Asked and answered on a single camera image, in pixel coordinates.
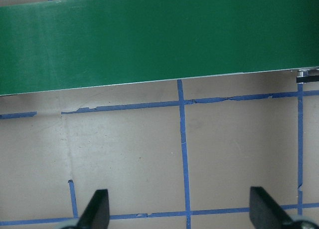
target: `vertical blue tape strip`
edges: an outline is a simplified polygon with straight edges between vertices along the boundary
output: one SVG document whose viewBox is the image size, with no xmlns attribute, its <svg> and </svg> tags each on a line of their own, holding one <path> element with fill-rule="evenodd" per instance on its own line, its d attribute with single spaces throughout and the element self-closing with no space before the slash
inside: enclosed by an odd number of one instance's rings
<svg viewBox="0 0 319 229">
<path fill-rule="evenodd" d="M 71 203 L 72 203 L 72 211 L 73 211 L 73 217 L 78 218 L 78 208 L 76 206 L 76 197 L 75 197 L 75 189 L 74 189 L 74 183 L 72 180 L 68 181 L 69 187 L 70 187 L 70 195 L 71 195 Z"/>
<path fill-rule="evenodd" d="M 303 214 L 303 150 L 304 150 L 304 106 L 303 85 L 298 84 L 298 214 Z"/>
<path fill-rule="evenodd" d="M 185 126 L 185 104 L 182 80 L 177 81 L 178 101 L 179 101 L 179 116 L 180 116 L 180 139 L 181 151 L 183 159 L 184 173 L 184 191 L 185 191 L 185 210 L 186 210 L 186 229 L 191 229 L 191 211 L 190 211 L 190 192 L 189 192 L 189 176 L 188 176 L 188 158 L 187 158 L 187 143 L 186 143 L 186 126 Z"/>
</svg>

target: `green board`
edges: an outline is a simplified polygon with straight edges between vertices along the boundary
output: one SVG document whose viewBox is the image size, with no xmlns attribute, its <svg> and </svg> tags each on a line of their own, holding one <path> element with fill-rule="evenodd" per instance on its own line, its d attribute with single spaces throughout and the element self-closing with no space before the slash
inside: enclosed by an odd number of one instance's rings
<svg viewBox="0 0 319 229">
<path fill-rule="evenodd" d="M 319 0 L 0 8 L 0 95 L 319 66 Z"/>
</svg>

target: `green panel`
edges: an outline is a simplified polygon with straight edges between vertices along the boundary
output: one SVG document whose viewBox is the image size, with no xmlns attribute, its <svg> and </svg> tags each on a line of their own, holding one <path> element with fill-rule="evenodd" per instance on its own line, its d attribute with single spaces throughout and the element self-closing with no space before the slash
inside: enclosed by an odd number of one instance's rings
<svg viewBox="0 0 319 229">
<path fill-rule="evenodd" d="M 0 8 L 0 95 L 319 66 L 319 0 Z"/>
</svg>

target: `green rectangular sheet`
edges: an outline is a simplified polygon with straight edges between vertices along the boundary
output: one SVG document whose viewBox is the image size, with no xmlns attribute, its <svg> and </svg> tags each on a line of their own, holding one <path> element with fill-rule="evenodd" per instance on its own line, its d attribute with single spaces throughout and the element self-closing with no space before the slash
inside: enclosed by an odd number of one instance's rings
<svg viewBox="0 0 319 229">
<path fill-rule="evenodd" d="M 319 0 L 0 7 L 0 95 L 319 66 Z"/>
</svg>

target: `black object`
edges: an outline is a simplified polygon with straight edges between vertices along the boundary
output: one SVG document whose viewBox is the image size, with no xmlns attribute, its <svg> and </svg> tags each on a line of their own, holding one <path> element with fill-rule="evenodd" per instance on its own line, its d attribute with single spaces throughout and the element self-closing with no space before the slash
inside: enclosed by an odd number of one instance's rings
<svg viewBox="0 0 319 229">
<path fill-rule="evenodd" d="M 310 83 L 310 82 L 318 82 L 318 81 L 319 81 L 319 75 L 304 76 L 304 77 L 296 78 L 296 83 Z"/>
<path fill-rule="evenodd" d="M 107 229 L 109 221 L 108 190 L 96 190 L 77 225 L 63 229 Z"/>
<path fill-rule="evenodd" d="M 250 188 L 249 208 L 256 229 L 319 229 L 307 220 L 294 221 L 262 187 Z"/>
</svg>

